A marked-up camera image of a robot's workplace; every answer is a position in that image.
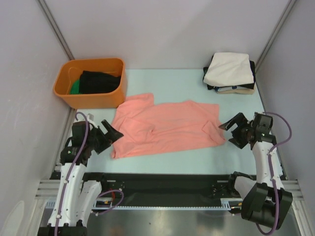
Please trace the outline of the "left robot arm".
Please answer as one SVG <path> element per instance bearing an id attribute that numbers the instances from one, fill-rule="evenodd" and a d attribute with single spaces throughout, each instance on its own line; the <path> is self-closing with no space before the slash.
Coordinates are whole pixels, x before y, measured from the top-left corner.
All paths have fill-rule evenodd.
<path id="1" fill-rule="evenodd" d="M 39 236 L 86 236 L 96 199 L 113 193 L 104 173 L 86 172 L 93 151 L 100 154 L 123 137 L 106 120 L 101 124 L 105 133 L 89 119 L 72 125 L 72 135 L 60 153 L 60 185 L 54 209 L 47 226 L 38 229 Z"/>

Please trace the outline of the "green t shirt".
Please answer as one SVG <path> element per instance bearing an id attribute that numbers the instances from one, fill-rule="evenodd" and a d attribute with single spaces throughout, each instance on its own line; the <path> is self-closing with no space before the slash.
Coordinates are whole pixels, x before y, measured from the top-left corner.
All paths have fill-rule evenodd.
<path id="1" fill-rule="evenodd" d="M 76 80 L 71 89 L 70 89 L 70 92 L 69 94 L 71 95 L 77 95 L 77 94 L 80 94 L 80 80 Z"/>

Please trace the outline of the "black t shirt in bin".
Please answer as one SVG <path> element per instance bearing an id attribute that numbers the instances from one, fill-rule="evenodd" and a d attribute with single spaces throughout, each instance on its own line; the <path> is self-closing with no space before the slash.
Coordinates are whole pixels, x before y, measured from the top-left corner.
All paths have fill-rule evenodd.
<path id="1" fill-rule="evenodd" d="M 118 88 L 121 76 L 103 72 L 83 71 L 79 78 L 80 94 L 110 93 Z"/>

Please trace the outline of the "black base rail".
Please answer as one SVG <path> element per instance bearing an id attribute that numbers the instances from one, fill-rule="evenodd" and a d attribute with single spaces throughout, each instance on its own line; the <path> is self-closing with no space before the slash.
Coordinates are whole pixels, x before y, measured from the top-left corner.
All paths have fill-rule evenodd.
<path id="1" fill-rule="evenodd" d="M 115 193 L 114 203 L 124 206 L 205 207 L 221 198 L 239 198 L 229 180 L 231 175 L 165 175 L 85 173 L 83 180 L 99 180 L 102 191 Z"/>

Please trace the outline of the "white folded t shirt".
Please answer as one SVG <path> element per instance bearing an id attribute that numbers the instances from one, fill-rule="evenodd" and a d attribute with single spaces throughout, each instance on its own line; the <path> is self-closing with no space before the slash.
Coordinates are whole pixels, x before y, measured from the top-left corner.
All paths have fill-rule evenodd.
<path id="1" fill-rule="evenodd" d="M 213 87 L 240 86 L 254 82 L 248 54 L 214 53 L 203 81 Z"/>

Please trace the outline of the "beige folded t shirt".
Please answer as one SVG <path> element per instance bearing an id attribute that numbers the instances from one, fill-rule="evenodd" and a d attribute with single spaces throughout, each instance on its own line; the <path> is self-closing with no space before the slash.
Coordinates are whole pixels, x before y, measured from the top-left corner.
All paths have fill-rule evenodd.
<path id="1" fill-rule="evenodd" d="M 225 92 L 219 92 L 218 94 L 246 94 L 246 95 L 251 95 L 255 92 L 255 89 L 250 89 L 250 88 L 243 88 L 238 89 L 238 90 L 230 90 L 230 91 L 225 91 Z"/>

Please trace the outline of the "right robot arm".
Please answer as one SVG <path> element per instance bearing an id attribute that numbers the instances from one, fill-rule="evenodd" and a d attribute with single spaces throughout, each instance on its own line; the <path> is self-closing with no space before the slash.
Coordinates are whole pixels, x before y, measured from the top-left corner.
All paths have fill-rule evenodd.
<path id="1" fill-rule="evenodd" d="M 293 201 L 292 194 L 284 188 L 274 158 L 278 146 L 290 139 L 279 143 L 271 134 L 273 116 L 272 112 L 255 113 L 253 120 L 248 120 L 243 113 L 238 113 L 219 126 L 227 131 L 236 125 L 229 142 L 240 149 L 250 145 L 256 177 L 241 172 L 232 173 L 227 192 L 232 197 L 242 198 L 241 217 L 255 223 L 264 236 L 272 235 L 281 227 Z"/>

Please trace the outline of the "orange plastic bin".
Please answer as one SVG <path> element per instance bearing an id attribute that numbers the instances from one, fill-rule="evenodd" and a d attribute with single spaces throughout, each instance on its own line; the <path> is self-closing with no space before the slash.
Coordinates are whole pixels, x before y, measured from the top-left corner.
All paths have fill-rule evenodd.
<path id="1" fill-rule="evenodd" d="M 83 71 L 121 76 L 118 88 L 110 93 L 70 94 L 70 89 Z M 65 63 L 56 78 L 53 92 L 74 109 L 117 108 L 126 99 L 125 62 L 120 58 L 75 59 Z"/>

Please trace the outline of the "pink t shirt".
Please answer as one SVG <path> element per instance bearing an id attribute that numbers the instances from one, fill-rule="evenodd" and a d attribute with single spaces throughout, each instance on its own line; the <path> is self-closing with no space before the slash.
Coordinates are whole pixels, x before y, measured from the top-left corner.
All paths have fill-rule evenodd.
<path id="1" fill-rule="evenodd" d="M 153 155 L 225 143 L 218 104 L 192 100 L 154 104 L 152 93 L 129 96 L 116 110 L 112 126 L 123 134 L 113 159 Z"/>

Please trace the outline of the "patterned folded t shirt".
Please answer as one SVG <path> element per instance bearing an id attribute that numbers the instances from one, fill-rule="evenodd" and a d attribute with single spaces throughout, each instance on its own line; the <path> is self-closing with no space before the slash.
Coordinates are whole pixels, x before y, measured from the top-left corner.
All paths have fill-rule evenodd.
<path id="1" fill-rule="evenodd" d="M 229 87 L 214 87 L 215 92 L 225 92 L 225 91 L 230 91 L 230 90 L 238 90 L 242 89 L 240 86 L 229 86 Z"/>

